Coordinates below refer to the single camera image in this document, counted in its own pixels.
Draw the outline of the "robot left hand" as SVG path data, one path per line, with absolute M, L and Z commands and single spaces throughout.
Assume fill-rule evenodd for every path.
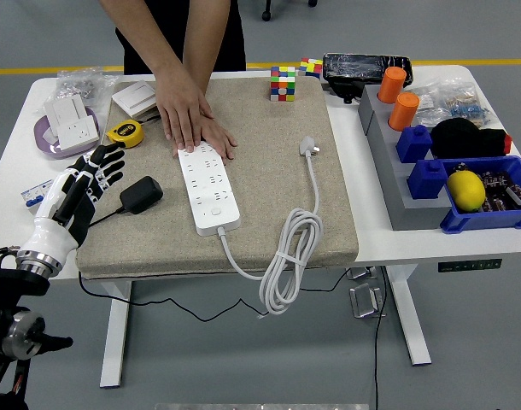
M 103 193 L 123 178 L 123 143 L 100 145 L 54 180 L 34 217 L 32 236 L 17 253 L 22 270 L 54 277 L 85 241 Z

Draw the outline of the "person's right hand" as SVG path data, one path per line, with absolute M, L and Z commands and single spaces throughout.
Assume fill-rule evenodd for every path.
M 213 113 L 193 78 L 181 66 L 155 74 L 155 96 L 164 132 L 176 149 L 188 152 L 200 143 L 201 121 Z

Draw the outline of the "person's left hand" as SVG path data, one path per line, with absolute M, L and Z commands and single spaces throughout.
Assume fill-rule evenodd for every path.
M 175 138 L 172 133 L 166 135 L 167 140 L 173 145 L 174 156 L 180 151 L 192 153 L 201 141 L 205 141 L 215 150 L 224 163 L 235 158 L 233 149 L 237 147 L 237 141 L 216 120 L 200 114 L 192 122 L 191 130 L 192 134 L 189 139 L 186 139 L 184 135 L 178 138 Z

